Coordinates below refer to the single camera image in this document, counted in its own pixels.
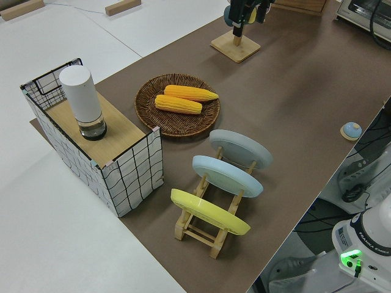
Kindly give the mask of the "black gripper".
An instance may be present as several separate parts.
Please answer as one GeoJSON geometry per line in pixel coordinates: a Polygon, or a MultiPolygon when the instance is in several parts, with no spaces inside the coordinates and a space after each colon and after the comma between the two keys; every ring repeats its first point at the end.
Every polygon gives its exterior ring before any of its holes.
{"type": "Polygon", "coordinates": [[[233,24],[233,35],[242,36],[244,24],[264,23],[272,1],[230,1],[229,21],[233,24]]]}

